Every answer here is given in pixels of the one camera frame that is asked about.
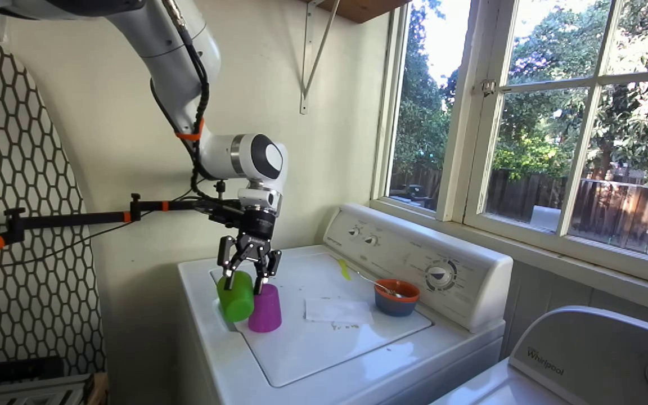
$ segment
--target window sill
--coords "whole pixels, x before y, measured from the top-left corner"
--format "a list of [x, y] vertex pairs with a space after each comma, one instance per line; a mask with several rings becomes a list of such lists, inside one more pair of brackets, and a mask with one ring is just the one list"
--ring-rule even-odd
[[646, 280], [497, 236], [461, 223], [438, 221], [432, 216], [399, 207], [389, 202], [371, 200], [370, 207], [447, 235], [470, 241], [473, 244], [499, 251], [511, 256], [516, 261], [545, 269], [569, 280], [580, 282], [597, 290], [648, 307], [648, 281]]

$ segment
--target window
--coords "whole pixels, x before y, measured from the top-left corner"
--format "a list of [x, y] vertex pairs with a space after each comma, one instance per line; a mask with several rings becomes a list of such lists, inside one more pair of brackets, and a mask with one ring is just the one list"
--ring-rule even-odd
[[442, 0], [409, 6], [388, 195], [426, 210], [439, 201], [469, 8]]
[[469, 7], [409, 8], [380, 194], [648, 280], [648, 0]]

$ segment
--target pink cup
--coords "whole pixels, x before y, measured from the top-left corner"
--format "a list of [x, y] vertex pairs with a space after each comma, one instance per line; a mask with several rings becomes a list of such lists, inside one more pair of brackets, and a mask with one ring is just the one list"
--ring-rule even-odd
[[254, 312], [249, 316], [249, 329], [267, 333], [281, 325], [281, 307], [277, 287], [265, 284], [262, 293], [254, 295]]

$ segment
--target washing machine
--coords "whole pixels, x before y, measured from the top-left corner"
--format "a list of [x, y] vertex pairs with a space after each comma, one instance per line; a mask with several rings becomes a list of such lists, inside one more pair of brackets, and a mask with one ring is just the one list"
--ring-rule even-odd
[[512, 355], [435, 405], [648, 405], [648, 322], [569, 306], [546, 313]]
[[[260, 334], [221, 315], [216, 259], [182, 263], [177, 403], [432, 402], [498, 361], [511, 266], [509, 256], [344, 205], [323, 244], [283, 251], [269, 281], [282, 324]], [[250, 264], [237, 271], [254, 275]], [[378, 311], [365, 277], [417, 285], [414, 313]], [[373, 321], [307, 320], [308, 299], [367, 303]]]

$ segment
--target window frame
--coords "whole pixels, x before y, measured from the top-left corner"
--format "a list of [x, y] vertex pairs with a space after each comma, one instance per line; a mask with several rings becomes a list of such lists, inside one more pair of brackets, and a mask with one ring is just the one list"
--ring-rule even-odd
[[[437, 210], [425, 210], [399, 202], [387, 196], [391, 176], [396, 120], [398, 118], [401, 80], [406, 54], [406, 36], [409, 25], [409, 7], [404, 6], [390, 15], [388, 59], [386, 59], [384, 89], [381, 100], [380, 133], [376, 143], [376, 169], [373, 175], [372, 207], [407, 218], [412, 216], [430, 227], [436, 223], [459, 223], [476, 228], [493, 238], [503, 237], [530, 245], [532, 249], [545, 249], [570, 260], [578, 260], [613, 269], [627, 275], [648, 280], [648, 256], [614, 246], [599, 244], [578, 236], [566, 235], [574, 208], [577, 185], [581, 181], [584, 156], [589, 145], [588, 136], [599, 105], [601, 87], [607, 84], [648, 82], [648, 72], [632, 74], [605, 74], [606, 57], [614, 43], [614, 30], [619, 23], [623, 0], [612, 0], [602, 39], [596, 71], [584, 79], [538, 82], [532, 84], [502, 85], [489, 97], [484, 97], [481, 85], [493, 78], [505, 83], [509, 73], [512, 50], [512, 32], [519, 0], [486, 2], [472, 0], [469, 25], [465, 38], [465, 51], [458, 77], [456, 99], [453, 106], [447, 149], [442, 171]], [[575, 148], [573, 165], [566, 183], [565, 200], [560, 223], [554, 233], [514, 220], [484, 212], [484, 198], [488, 186], [493, 158], [493, 147], [498, 130], [498, 117], [504, 95], [510, 92], [568, 89], [587, 89], [587, 108]]]

